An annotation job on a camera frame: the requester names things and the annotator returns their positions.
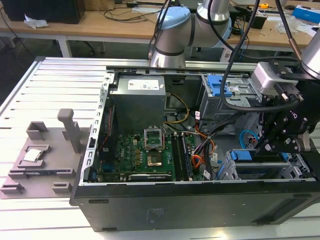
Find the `ram slot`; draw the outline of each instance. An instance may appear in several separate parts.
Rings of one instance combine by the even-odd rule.
[[[188,172],[184,160],[184,145],[182,136],[171,135],[173,164],[176,181],[188,181]]]
[[[186,168],[187,177],[190,179],[192,178],[192,168],[191,168],[191,162],[188,154],[186,138],[184,135],[181,136],[181,141],[182,141],[182,147],[183,147],[183,162]]]

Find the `yellow wire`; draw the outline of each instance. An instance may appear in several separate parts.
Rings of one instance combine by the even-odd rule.
[[[164,121],[163,123],[164,124],[180,124],[180,123],[183,123],[184,121],[186,121],[188,119],[190,109],[188,108],[187,104],[178,95],[176,95],[174,93],[170,93],[170,95],[175,96],[177,99],[179,99],[182,102],[182,104],[185,106],[185,109],[186,109],[186,115],[185,115],[184,119],[181,119],[181,120],[178,120],[178,121]]]

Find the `wooden desk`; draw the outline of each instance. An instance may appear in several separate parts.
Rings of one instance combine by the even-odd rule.
[[[269,4],[270,7],[275,8],[276,3],[275,0],[262,0],[260,1],[264,4]],[[308,2],[308,1],[288,1],[287,5],[303,5],[311,8],[319,8],[320,3],[318,2]],[[264,26],[262,29],[250,29],[248,34],[251,49],[257,50],[268,50],[270,48],[290,48],[290,44],[288,42],[288,37],[285,33],[280,34],[276,29],[277,23],[273,21],[265,21]],[[300,48],[305,48],[311,41],[312,37],[304,32],[298,32],[294,34],[293,37],[295,38],[297,44]],[[231,38],[228,40],[230,44],[237,44],[239,42],[239,36],[232,35]]]
[[[262,3],[269,3],[271,7],[275,7],[274,0],[263,0]],[[320,3],[316,2],[288,1],[287,4],[320,8]],[[127,9],[116,9],[112,12],[121,14],[127,11]],[[128,12],[114,17],[120,19],[135,16],[139,16],[139,13]],[[72,56],[68,40],[147,44],[154,32],[155,24],[153,22],[156,21],[155,14],[146,16],[153,22],[123,23],[106,19],[97,11],[87,11],[79,24],[49,23],[49,27],[32,29],[23,22],[13,22],[6,15],[5,17],[10,27],[21,38],[58,40],[64,57]],[[251,29],[248,34],[250,39],[248,49],[290,51],[287,35],[278,33],[276,24],[276,22],[266,21],[263,29]],[[0,19],[0,36],[14,37],[2,19]],[[312,39],[311,36],[303,32],[295,34],[294,37],[302,49]],[[236,45],[238,41],[239,36],[234,35],[228,40],[231,45]]]

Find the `label sticker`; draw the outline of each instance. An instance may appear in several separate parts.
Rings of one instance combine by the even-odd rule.
[[[230,91],[239,91],[239,88],[237,86],[230,86]]]
[[[206,179],[210,180],[211,174],[207,170],[204,170],[203,176],[205,176]]]
[[[218,153],[213,153],[212,154],[212,158],[211,158],[211,161],[215,162],[215,163],[218,163]]]
[[[128,82],[128,90],[159,90],[159,81],[151,79],[131,79]]]
[[[40,175],[40,172],[26,172],[26,175]]]
[[[195,119],[200,120],[200,112],[195,111]]]

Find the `desk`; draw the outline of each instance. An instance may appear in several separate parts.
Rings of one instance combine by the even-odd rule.
[[[274,0],[264,0],[274,7]],[[320,3],[305,1],[288,1],[288,5],[304,5],[312,8],[320,8]],[[115,14],[126,12],[127,9],[116,9]],[[118,18],[130,18],[139,13],[129,12]],[[147,16],[155,22],[155,14]],[[13,31],[21,38],[51,39],[59,42],[63,57],[72,57],[68,40],[115,42],[115,43],[149,43],[155,24],[150,21],[139,23],[122,23],[104,18],[97,11],[87,11],[79,24],[49,23],[49,27],[32,29],[23,22],[6,20]],[[0,19],[0,36],[14,37],[2,19]],[[291,51],[286,34],[280,34],[276,30],[276,23],[266,21],[262,30],[251,29],[249,32],[250,45],[248,49],[266,51]],[[303,49],[311,36],[299,32],[294,35],[297,44]],[[239,41],[238,36],[232,35],[228,43],[235,46]]]
[[[30,121],[61,128],[61,107],[74,109],[74,120],[89,127],[94,118],[106,66],[128,66],[132,60],[47,57],[35,61],[0,107],[0,186],[23,147]],[[146,67],[146,60],[135,60]],[[187,67],[222,70],[227,63],[186,62]],[[236,63],[252,71],[255,64]],[[312,138],[320,137],[320,125]],[[320,149],[320,139],[314,139]],[[94,232],[81,210],[68,198],[0,200],[1,240],[253,240],[320,237],[320,203],[281,225],[239,226],[153,231]]]

